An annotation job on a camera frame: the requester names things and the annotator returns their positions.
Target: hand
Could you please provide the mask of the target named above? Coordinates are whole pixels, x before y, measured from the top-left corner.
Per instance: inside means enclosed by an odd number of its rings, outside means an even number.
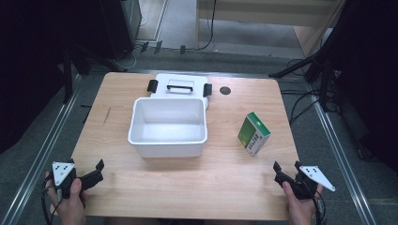
[[[283,191],[287,197],[287,207],[289,210],[290,224],[292,225],[310,225],[312,223],[315,205],[313,200],[298,200],[293,193],[290,184],[283,182]],[[318,185],[317,192],[322,192],[322,186]]]
[[[49,187],[53,184],[53,180],[49,180],[46,184],[46,187]],[[61,221],[63,225],[84,225],[85,224],[85,214],[83,203],[80,200],[80,190],[82,189],[82,181],[79,178],[76,178],[72,185],[70,186],[70,197],[69,199],[64,199],[59,206],[56,208],[56,212],[58,216],[61,217]],[[48,195],[51,198],[53,206],[56,207],[58,205],[58,199],[56,197],[56,193],[54,188],[49,188]],[[82,193],[82,199],[85,201],[87,199],[87,195]]]

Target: gray floor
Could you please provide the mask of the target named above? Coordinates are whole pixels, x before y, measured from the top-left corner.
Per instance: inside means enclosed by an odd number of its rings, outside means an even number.
[[[187,47],[193,46],[194,27],[185,24],[182,20],[184,17],[178,14],[180,10],[176,10],[176,8],[191,8],[192,2],[195,1],[169,0],[158,37],[158,40],[163,40],[163,47],[179,48],[182,43],[187,45]],[[266,74],[284,69],[290,59],[302,58],[302,52],[299,52],[298,42],[294,33],[292,33],[291,27],[278,26],[272,29],[272,25],[270,25],[267,35],[269,42],[266,43],[263,42],[265,36],[257,36],[257,32],[251,34],[251,31],[247,31],[248,33],[244,31],[237,32],[243,36],[243,39],[231,40],[231,38],[223,37],[222,34],[228,34],[228,37],[233,35],[228,33],[228,29],[230,29],[228,27],[234,27],[235,25],[237,30],[242,28],[239,27],[241,25],[239,22],[228,23],[217,22],[219,28],[215,28],[214,45],[210,45],[212,48],[209,50],[210,52],[186,52],[180,55],[178,51],[163,49],[160,53],[154,54],[153,49],[148,49],[144,53],[135,52],[135,57],[129,55],[119,63],[127,67],[133,65],[135,60],[135,66],[129,69],[132,72],[145,69],[202,71],[223,72],[227,73],[226,75],[228,76],[266,78]],[[208,31],[207,22],[203,21],[202,25],[204,28],[201,31]],[[218,29],[223,29],[223,32],[217,33]],[[202,37],[203,43],[206,43],[205,34]],[[250,47],[253,47],[252,49],[246,48],[242,44],[247,43],[247,41],[242,41],[245,39],[244,37],[251,39],[252,46]],[[93,69],[90,71],[90,75],[82,77],[81,91],[71,108],[62,131],[57,136],[52,153],[44,165],[44,171],[51,168],[50,162],[69,158],[77,143],[84,126],[83,121],[88,114],[88,109],[81,107],[81,105],[91,105],[93,103],[103,76],[109,71],[106,67],[96,63],[93,63],[92,66]],[[307,83],[300,76],[289,75],[279,80],[279,84],[281,90],[308,90]],[[298,97],[283,95],[287,114],[290,114]],[[33,122],[23,135],[23,138],[11,149],[0,155],[0,174],[2,177],[0,181],[0,218],[5,217],[24,178],[27,180],[32,178],[26,177],[26,175],[29,173],[30,165],[34,163],[36,155],[46,141],[47,134],[63,106],[62,98],[63,92],[61,90]],[[311,99],[309,97],[303,99],[298,105],[296,112],[300,112],[310,103]],[[328,116],[333,129],[338,135],[349,165],[356,178],[358,178],[375,221],[377,224],[396,224],[398,220],[398,214],[396,213],[398,212],[398,179],[396,173],[382,162],[364,162],[359,159],[356,146],[342,118],[335,113],[330,113]],[[318,165],[337,188],[336,192],[327,190],[324,192],[327,223],[366,224],[361,219],[358,208],[354,204],[353,195],[348,188],[330,145],[329,137],[326,135],[315,108],[311,108],[292,125],[292,133],[300,160],[308,165]],[[24,209],[20,215],[17,215],[21,216],[17,224],[42,224],[44,222],[38,194],[41,180],[42,177],[33,179],[34,183],[38,183],[31,190],[32,192],[28,193],[30,198],[23,203]],[[87,224],[102,223],[103,218],[101,217],[89,217],[87,221]],[[259,221],[258,224],[286,224],[286,222]]]

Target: medicine box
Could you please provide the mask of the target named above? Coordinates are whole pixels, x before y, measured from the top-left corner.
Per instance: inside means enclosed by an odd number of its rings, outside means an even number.
[[[247,114],[237,137],[251,156],[256,155],[266,143],[270,132],[254,112]]]

